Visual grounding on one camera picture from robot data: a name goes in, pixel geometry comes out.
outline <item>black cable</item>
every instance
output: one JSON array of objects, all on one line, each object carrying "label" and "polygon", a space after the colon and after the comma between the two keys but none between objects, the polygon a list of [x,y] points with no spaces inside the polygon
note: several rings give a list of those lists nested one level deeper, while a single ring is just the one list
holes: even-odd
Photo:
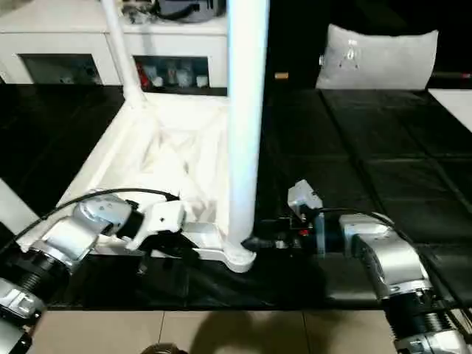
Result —
[{"label": "black cable", "polygon": [[190,4],[179,11],[175,11],[174,13],[164,14],[161,12],[161,5],[159,1],[155,1],[154,5],[150,7],[148,12],[151,15],[155,15],[159,18],[162,18],[163,20],[178,21],[192,15],[194,11],[199,11],[199,10],[200,10],[199,4]]},{"label": "black cable", "polygon": [[[368,212],[365,210],[359,210],[355,208],[319,208],[315,209],[314,212],[316,213],[315,215],[309,215],[308,220],[312,220],[312,217],[318,215],[319,213],[329,213],[329,212],[340,212],[340,213],[354,213],[354,214],[363,214],[370,216],[371,218],[379,220],[381,223],[387,225],[388,227],[392,228],[395,232],[397,232],[398,236],[404,239],[407,243],[412,246],[415,251],[418,253],[418,257],[420,258],[421,262],[423,263],[423,266],[425,266],[426,271],[429,273],[434,273],[434,275],[437,277],[437,279],[445,286],[449,294],[452,296],[454,301],[458,304],[459,308],[461,311],[465,314],[466,319],[469,321],[472,321],[472,313],[469,307],[465,304],[465,302],[461,299],[459,294],[454,290],[454,288],[449,284],[447,279],[444,277],[443,273],[439,270],[438,266],[433,262],[433,260],[430,257],[427,257],[423,250],[420,250],[418,247],[416,247],[415,242],[403,231],[401,230],[393,221],[388,219],[385,216],[382,216],[376,212]],[[430,278],[431,282],[433,283],[433,286],[435,287],[435,291],[438,293],[442,299],[444,299],[444,296],[441,294],[440,287],[438,285],[434,284],[434,280]],[[468,333],[468,331],[460,324],[459,320],[457,317],[451,312],[450,309],[446,309],[446,313],[448,316],[451,318],[452,322],[454,325],[457,327],[458,331],[465,337],[465,340],[467,342],[471,341],[471,335]]]},{"label": "black cable", "polygon": [[66,203],[62,203],[61,205],[58,205],[51,211],[41,216],[36,221],[33,221],[30,225],[28,225],[23,230],[21,230],[14,238],[12,238],[0,249],[0,255],[3,254],[7,249],[9,249],[9,247],[11,247],[11,245],[13,245],[18,239],[25,236],[26,233],[34,229],[37,225],[47,220],[48,218],[50,218],[51,216],[53,216],[55,213],[59,212],[60,210],[67,208],[71,206],[72,204],[80,203],[81,201],[86,201],[87,199],[97,197],[98,195],[107,195],[107,194],[122,193],[122,192],[141,192],[141,193],[157,194],[157,195],[163,195],[167,199],[167,201],[179,200],[179,197],[176,197],[173,194],[162,192],[161,190],[149,190],[147,188],[113,188],[109,190],[98,190],[96,192],[90,192],[80,197],[71,199],[70,201],[67,201]]}]

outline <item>red object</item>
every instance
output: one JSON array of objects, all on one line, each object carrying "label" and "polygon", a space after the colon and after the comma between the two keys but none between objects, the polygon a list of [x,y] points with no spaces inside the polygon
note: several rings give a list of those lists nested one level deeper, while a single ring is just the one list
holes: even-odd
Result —
[{"label": "red object", "polygon": [[136,68],[138,69],[138,76],[139,81],[141,82],[141,86],[145,89],[150,87],[150,81],[146,76],[145,70],[142,68],[142,65],[140,63],[136,63]]}]

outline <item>white lamp pole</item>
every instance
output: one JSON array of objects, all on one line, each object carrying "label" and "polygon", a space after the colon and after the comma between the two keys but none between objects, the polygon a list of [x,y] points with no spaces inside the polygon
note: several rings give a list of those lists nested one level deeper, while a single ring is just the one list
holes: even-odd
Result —
[{"label": "white lamp pole", "polygon": [[229,0],[229,241],[252,233],[269,0]]},{"label": "white lamp pole", "polygon": [[117,3],[115,0],[101,0],[105,11],[105,17],[110,30],[111,48],[117,61],[119,72],[122,76],[123,94],[125,99],[133,101],[143,100],[141,85],[139,83],[138,71],[134,65],[133,57],[130,55],[125,44],[125,36],[121,25]]}]

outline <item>black tablecloth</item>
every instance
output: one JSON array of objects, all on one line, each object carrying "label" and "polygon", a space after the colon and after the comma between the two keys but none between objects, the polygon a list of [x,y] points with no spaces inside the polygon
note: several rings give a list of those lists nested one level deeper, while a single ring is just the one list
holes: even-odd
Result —
[{"label": "black tablecloth", "polygon": [[[0,90],[8,97],[1,122],[1,177],[36,212],[45,212],[113,119],[122,95],[118,88],[103,87]],[[433,252],[472,304],[471,134],[426,92],[270,94],[256,222],[287,215],[287,189],[306,178],[327,207],[389,215],[419,247]],[[333,226],[329,242],[339,245],[336,221],[328,223]],[[300,309],[375,308],[377,303],[357,260],[265,251],[245,274],[210,261],[90,256],[50,306]]]}]

